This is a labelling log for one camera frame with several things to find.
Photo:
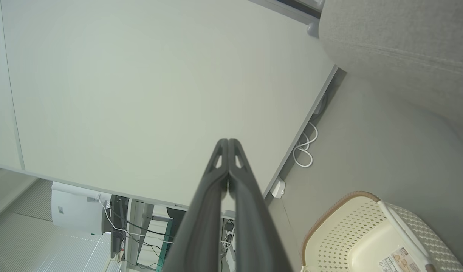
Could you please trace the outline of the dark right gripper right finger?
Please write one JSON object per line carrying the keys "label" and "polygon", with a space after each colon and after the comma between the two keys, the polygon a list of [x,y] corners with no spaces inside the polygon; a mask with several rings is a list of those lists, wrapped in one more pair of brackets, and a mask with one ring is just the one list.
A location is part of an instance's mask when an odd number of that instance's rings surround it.
{"label": "dark right gripper right finger", "polygon": [[236,203],[239,272],[293,271],[241,143],[228,141],[229,191]]}

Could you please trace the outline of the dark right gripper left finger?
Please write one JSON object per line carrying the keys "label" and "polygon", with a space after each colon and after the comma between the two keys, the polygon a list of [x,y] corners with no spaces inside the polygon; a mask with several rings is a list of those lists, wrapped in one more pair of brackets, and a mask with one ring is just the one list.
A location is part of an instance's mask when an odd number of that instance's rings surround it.
{"label": "dark right gripper left finger", "polygon": [[220,139],[185,212],[164,272],[217,272],[220,249],[221,200],[228,182],[228,140]]}

